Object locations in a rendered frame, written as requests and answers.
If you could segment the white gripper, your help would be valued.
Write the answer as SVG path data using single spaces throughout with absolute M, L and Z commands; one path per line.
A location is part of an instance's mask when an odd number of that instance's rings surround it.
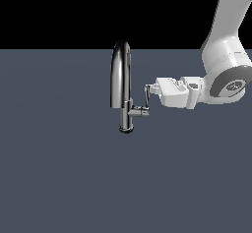
M 189 89 L 182 81 L 173 78 L 156 78 L 156 84 L 145 91 L 159 94 L 162 105 L 166 107 L 184 108 L 187 103 Z

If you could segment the chrome faucet lever handle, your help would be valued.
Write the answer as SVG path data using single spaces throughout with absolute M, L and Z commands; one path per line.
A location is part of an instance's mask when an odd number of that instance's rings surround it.
M 150 106 L 149 100 L 151 95 L 151 86 L 145 85 L 145 97 L 146 104 L 144 106 L 135 106 L 133 105 L 128 111 L 130 117 L 149 117 L 150 116 Z

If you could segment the chrome gooseneck faucet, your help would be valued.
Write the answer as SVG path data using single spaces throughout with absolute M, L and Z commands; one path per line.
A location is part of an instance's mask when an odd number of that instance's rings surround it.
M 132 117 L 131 54 L 126 40 L 119 40 L 112 52 L 110 65 L 110 107 L 120 110 L 119 131 L 129 134 L 134 130 Z

